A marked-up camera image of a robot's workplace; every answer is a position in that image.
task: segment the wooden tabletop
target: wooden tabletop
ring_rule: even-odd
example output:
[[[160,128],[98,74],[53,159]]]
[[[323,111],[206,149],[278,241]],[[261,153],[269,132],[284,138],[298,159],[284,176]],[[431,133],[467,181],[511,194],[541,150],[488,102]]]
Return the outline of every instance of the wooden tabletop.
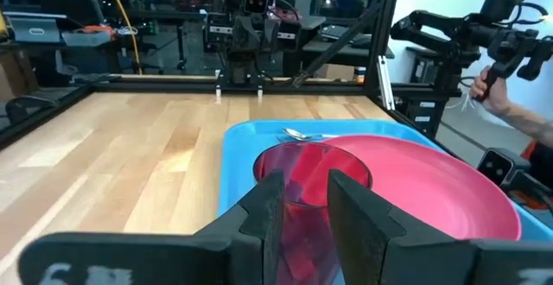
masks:
[[[216,216],[226,129],[264,118],[390,120],[362,97],[94,93],[0,152],[0,284],[51,232],[195,233]]]

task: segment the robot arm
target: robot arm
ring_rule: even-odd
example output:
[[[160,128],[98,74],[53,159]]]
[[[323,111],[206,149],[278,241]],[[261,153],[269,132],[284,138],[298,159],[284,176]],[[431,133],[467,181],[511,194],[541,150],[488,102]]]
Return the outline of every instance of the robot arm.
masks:
[[[410,41],[439,54],[447,54],[452,47],[451,41],[424,33],[422,28],[428,26],[448,34],[457,23],[456,20],[458,19],[440,16],[425,10],[416,10],[397,22],[391,28],[390,34],[392,39]]]
[[[423,26],[441,30],[450,40],[424,33]],[[482,14],[450,18],[422,10],[412,12],[391,29],[392,39],[411,41],[437,52],[445,62],[465,68],[480,58],[480,47],[487,48],[488,55],[495,60],[486,80],[488,86],[498,77],[509,78],[524,58],[530,59],[520,67],[517,76],[534,80],[539,75],[542,64],[553,54],[553,37],[537,39],[537,36],[536,30],[516,30],[512,25],[489,22]]]

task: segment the laptop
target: laptop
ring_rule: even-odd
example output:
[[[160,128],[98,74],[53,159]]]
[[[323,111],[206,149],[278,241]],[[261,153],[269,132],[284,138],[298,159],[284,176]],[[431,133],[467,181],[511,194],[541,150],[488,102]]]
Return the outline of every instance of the laptop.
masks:
[[[4,12],[16,42],[61,43],[56,20],[64,16],[27,12]]]

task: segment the red object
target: red object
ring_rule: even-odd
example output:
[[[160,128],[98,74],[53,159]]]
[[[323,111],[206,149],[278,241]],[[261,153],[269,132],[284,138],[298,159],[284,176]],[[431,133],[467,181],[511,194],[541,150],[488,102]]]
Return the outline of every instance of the red object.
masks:
[[[300,18],[300,20],[302,19],[302,15],[298,11],[296,11],[296,14],[297,14],[296,16],[294,11],[292,11],[291,9],[286,10],[286,9],[274,8],[272,11],[273,12],[269,14],[269,18],[273,20],[285,19],[291,22],[299,22],[298,17]]]
[[[537,141],[531,141],[526,149],[523,151],[522,155],[520,155],[523,159],[530,160],[530,157],[532,156],[532,153],[536,149]],[[547,205],[545,205],[543,202],[536,201],[532,197],[520,192],[520,191],[513,191],[519,199],[523,201],[523,204],[528,206],[531,209],[536,210],[546,210],[548,209]]]
[[[372,191],[453,238],[520,239],[520,218],[506,195],[463,161],[383,136],[342,136],[325,143],[371,169]]]
[[[95,33],[98,31],[107,31],[108,33],[110,33],[111,38],[115,37],[115,31],[113,31],[113,28],[111,28],[110,26],[89,25],[83,28],[83,32],[85,33]]]
[[[337,168],[369,187],[371,174],[355,156],[316,142],[288,142],[265,150],[253,172],[261,181],[275,169],[284,172],[283,234],[279,284],[330,284],[339,263],[327,211],[328,170]]]

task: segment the office chair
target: office chair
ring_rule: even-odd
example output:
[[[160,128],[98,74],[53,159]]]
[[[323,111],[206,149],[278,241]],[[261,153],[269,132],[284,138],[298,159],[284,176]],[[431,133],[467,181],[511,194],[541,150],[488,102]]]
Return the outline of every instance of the office chair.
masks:
[[[142,58],[142,56],[147,57],[152,52],[156,53],[156,58],[157,58],[157,64],[158,65],[151,65],[149,63],[145,63],[145,62],[141,61],[140,66],[139,66],[135,62],[134,58],[132,58],[131,55],[127,56],[128,53],[133,53],[132,52],[133,51],[133,46],[132,46],[132,40],[128,36],[125,36],[125,38],[121,39],[121,49],[123,51],[122,52],[123,57],[127,57],[127,58],[130,57],[129,58],[130,63],[125,63],[124,65],[122,65],[121,66],[122,69],[123,70],[132,69],[133,73],[139,73],[138,68],[140,67],[140,69],[142,70],[143,73],[148,69],[155,69],[155,70],[157,70],[158,74],[164,74],[163,59],[162,59],[161,55],[159,53],[157,53],[159,51],[159,48],[154,43],[144,42],[143,34],[142,35],[140,34],[140,29],[138,30],[137,47],[138,47],[138,53],[141,55],[141,58]]]

